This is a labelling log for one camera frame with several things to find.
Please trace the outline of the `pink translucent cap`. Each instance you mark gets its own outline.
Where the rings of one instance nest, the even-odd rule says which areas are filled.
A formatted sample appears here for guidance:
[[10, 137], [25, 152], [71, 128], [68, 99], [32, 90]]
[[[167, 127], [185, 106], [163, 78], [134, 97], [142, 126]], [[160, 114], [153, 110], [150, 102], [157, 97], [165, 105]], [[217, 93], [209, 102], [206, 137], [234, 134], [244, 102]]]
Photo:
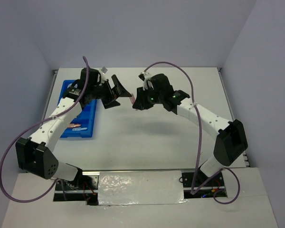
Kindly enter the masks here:
[[136, 100], [136, 99], [135, 99], [135, 96], [134, 96], [134, 94], [132, 94], [132, 96], [130, 97], [131, 103], [134, 104], [135, 100]]

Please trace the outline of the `blue translucent cap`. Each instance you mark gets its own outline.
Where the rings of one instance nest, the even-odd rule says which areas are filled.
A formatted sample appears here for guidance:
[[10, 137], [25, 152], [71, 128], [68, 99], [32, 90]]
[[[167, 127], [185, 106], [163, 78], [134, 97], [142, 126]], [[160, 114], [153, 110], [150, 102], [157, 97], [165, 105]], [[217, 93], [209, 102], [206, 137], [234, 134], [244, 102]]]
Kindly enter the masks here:
[[77, 128], [73, 128], [72, 131], [74, 132], [82, 132], [82, 131], [87, 131], [88, 128], [87, 127], [77, 127]]

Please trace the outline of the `orange translucent cap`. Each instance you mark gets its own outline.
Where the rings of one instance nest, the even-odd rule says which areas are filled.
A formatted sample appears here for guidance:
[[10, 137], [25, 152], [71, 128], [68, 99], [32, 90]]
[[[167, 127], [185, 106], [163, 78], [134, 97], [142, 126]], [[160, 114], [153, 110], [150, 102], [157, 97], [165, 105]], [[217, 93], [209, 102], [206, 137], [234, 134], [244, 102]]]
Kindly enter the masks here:
[[81, 126], [81, 124], [79, 124], [79, 123], [70, 123], [67, 126], [67, 128], [77, 128], [77, 127], [80, 127], [80, 126]]

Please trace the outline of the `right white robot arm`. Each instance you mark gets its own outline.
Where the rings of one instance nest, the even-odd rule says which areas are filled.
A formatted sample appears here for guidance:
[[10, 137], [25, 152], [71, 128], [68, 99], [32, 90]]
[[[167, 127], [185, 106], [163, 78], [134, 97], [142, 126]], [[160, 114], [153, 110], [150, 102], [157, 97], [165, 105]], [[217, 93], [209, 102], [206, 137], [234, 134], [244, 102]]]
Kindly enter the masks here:
[[201, 125], [202, 130], [215, 140], [213, 154], [198, 167], [200, 185], [208, 186], [217, 171], [229, 167], [247, 149], [244, 126], [239, 120], [227, 120], [194, 103], [189, 94], [174, 90], [164, 74], [152, 76], [145, 72], [139, 78], [143, 86], [137, 88], [134, 109], [147, 110], [161, 104], [167, 111]]

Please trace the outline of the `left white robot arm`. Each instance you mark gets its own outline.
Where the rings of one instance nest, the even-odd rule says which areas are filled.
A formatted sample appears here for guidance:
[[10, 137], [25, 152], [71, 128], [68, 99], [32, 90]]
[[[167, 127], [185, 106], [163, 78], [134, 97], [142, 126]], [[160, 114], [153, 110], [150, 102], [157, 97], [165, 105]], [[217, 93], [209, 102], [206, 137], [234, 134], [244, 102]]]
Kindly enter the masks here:
[[16, 141], [20, 169], [46, 180], [62, 179], [74, 190], [81, 188], [85, 181], [82, 169], [58, 161], [53, 151], [65, 129], [92, 100], [100, 99], [108, 109], [120, 105], [117, 98], [132, 96], [116, 75], [112, 75], [112, 81], [113, 87], [99, 70], [83, 68], [80, 78], [64, 91], [49, 120], [27, 139]]

